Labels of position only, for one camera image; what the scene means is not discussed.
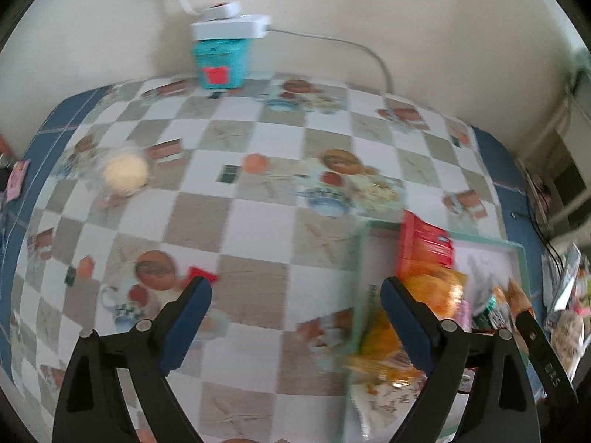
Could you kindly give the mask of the green white cracker packet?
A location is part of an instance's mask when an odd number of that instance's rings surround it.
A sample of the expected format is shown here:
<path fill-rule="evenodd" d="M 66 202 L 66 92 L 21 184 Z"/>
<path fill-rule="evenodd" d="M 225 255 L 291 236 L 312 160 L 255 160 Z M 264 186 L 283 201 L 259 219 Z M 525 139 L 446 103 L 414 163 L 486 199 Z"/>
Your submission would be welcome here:
<path fill-rule="evenodd" d="M 481 332 L 507 329 L 514 333 L 515 318 L 510 305 L 513 296 L 514 291 L 510 285 L 506 288 L 494 285 L 481 290 L 472 310 L 472 328 Z"/>

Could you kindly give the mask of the white rice cake packet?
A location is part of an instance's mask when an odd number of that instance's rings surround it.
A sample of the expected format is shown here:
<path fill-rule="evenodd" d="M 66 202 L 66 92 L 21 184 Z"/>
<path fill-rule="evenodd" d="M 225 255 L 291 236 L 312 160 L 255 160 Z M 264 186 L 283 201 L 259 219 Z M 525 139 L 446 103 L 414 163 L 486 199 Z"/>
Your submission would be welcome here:
<path fill-rule="evenodd" d="M 401 423 L 420 395 L 426 378 L 410 383 L 362 382 L 349 390 L 353 407 L 360 418 L 361 435 L 369 441 L 394 423 Z"/>

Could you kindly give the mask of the yellow transparent cake packet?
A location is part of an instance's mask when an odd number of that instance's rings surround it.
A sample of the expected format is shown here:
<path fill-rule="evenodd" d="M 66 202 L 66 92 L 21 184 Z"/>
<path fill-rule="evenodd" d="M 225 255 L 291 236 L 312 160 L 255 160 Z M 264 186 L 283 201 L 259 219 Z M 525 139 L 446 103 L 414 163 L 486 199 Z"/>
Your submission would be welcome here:
<path fill-rule="evenodd" d="M 390 384 L 409 385 L 424 376 L 413 366 L 382 308 L 370 311 L 358 351 L 346 362 L 353 372 Z"/>

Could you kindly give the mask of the red milk biscuit packet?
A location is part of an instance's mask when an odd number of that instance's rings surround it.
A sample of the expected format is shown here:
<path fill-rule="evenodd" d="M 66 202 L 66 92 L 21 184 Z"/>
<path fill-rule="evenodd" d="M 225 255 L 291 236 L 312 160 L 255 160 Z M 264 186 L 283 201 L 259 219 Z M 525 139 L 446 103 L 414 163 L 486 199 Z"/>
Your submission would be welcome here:
<path fill-rule="evenodd" d="M 455 250 L 449 233 L 406 211 L 401 224 L 396 276 L 405 281 L 441 268 L 451 270 Z"/>

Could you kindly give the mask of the clear round bun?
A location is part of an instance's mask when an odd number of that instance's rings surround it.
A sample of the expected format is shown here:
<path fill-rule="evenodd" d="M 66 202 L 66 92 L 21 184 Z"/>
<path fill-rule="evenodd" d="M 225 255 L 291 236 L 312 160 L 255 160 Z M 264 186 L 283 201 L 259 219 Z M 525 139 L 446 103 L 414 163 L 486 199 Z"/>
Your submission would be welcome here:
<path fill-rule="evenodd" d="M 102 151 L 91 172 L 93 188 L 104 205 L 114 205 L 139 193 L 149 182 L 152 166 L 134 144 Z"/>

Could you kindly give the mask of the orange swiss roll packet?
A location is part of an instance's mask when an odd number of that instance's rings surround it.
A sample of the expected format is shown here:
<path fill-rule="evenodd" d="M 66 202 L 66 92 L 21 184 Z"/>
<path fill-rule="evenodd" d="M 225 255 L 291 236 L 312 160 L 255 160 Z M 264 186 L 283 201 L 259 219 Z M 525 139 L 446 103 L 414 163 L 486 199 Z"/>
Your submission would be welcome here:
<path fill-rule="evenodd" d="M 426 304 L 439 319 L 453 319 L 463 299 L 468 277 L 445 267 L 430 269 L 403 280 L 416 301 Z"/>

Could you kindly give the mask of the teal shallow box tray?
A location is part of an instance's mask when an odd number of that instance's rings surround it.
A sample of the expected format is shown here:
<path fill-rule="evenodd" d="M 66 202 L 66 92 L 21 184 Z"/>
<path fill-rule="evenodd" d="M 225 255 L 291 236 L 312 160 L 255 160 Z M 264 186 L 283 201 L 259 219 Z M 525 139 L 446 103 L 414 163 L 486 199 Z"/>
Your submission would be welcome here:
<path fill-rule="evenodd" d="M 346 442 L 536 442 L 524 248 L 407 214 L 359 238 Z"/>

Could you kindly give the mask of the white shelf cabinet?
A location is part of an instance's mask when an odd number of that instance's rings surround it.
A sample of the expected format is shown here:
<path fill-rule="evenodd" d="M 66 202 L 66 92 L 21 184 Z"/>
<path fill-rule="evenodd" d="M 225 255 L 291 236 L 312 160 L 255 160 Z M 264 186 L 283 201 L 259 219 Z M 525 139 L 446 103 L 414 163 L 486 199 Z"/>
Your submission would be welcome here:
<path fill-rule="evenodd" d="M 525 172 L 537 220 L 551 241 L 590 239 L 590 84 L 567 90 L 549 121 L 523 141 Z"/>

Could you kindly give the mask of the checkered printed tablecloth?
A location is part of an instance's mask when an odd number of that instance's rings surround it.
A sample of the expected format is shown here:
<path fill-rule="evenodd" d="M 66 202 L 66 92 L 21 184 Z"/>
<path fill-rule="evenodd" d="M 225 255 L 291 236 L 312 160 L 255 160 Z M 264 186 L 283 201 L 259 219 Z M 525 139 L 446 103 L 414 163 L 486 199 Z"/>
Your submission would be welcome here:
<path fill-rule="evenodd" d="M 170 79 L 70 97 L 29 144 L 1 255 L 1 361 L 19 413 L 49 440 L 81 330 L 153 318 L 190 266 L 216 274 L 211 310 L 168 381 L 208 442 L 346 442 L 359 238 L 406 211 L 516 243 L 505 148 L 460 121 L 342 83 L 257 75 L 224 95 Z M 104 205 L 97 156 L 152 166 Z"/>

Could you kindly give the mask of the small pink sachet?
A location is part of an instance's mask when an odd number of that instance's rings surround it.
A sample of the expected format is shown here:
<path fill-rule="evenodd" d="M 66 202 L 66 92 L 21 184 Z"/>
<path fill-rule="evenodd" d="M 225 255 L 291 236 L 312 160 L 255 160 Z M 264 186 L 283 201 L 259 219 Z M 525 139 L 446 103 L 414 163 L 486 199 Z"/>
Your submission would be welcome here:
<path fill-rule="evenodd" d="M 18 161 L 12 167 L 5 191 L 7 202 L 14 201 L 20 197 L 30 163 L 30 160 Z"/>

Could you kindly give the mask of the teal toy box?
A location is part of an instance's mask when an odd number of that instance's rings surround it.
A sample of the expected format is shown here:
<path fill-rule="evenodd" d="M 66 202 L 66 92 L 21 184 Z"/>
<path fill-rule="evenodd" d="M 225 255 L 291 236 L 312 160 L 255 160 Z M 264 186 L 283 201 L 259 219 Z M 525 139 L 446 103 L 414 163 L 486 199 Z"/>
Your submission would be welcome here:
<path fill-rule="evenodd" d="M 202 88 L 241 88 L 249 72 L 249 39 L 200 40 L 193 45 L 197 77 Z"/>

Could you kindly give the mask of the white power strip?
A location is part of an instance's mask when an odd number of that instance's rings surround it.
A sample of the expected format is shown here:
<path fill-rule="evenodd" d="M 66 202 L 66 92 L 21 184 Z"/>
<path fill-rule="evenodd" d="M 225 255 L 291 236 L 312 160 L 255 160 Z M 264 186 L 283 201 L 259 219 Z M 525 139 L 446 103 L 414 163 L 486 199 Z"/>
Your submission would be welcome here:
<path fill-rule="evenodd" d="M 262 39 L 272 22 L 267 14 L 242 14 L 242 3 L 231 1 L 204 8 L 190 32 L 195 41 Z"/>

